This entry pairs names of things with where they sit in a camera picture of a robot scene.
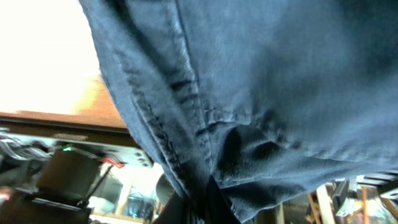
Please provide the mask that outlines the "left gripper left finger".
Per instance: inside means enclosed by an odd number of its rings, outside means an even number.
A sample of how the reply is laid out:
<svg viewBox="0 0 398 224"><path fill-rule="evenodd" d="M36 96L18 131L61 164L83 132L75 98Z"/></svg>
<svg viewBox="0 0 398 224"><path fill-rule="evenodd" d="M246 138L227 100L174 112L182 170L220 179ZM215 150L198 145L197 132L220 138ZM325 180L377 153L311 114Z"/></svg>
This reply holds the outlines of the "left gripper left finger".
<svg viewBox="0 0 398 224"><path fill-rule="evenodd" d="M173 193L161 214L152 224L187 224L189 209L184 199Z"/></svg>

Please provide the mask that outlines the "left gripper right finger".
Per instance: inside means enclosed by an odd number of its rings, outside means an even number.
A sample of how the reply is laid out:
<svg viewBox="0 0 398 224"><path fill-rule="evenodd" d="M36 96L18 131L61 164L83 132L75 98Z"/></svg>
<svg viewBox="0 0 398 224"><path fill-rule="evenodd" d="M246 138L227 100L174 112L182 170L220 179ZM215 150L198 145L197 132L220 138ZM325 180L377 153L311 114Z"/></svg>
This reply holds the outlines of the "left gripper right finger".
<svg viewBox="0 0 398 224"><path fill-rule="evenodd" d="M212 175L206 189L205 223L241 224Z"/></svg>

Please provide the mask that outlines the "navy blue shorts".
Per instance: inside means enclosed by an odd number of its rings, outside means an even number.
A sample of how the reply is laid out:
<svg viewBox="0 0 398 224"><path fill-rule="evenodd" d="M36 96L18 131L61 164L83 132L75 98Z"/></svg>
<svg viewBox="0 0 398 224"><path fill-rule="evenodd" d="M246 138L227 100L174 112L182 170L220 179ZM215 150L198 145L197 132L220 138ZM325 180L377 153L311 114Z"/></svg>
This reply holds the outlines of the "navy blue shorts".
<svg viewBox="0 0 398 224"><path fill-rule="evenodd" d="M131 136L205 223L397 167L396 1L82 1Z"/></svg>

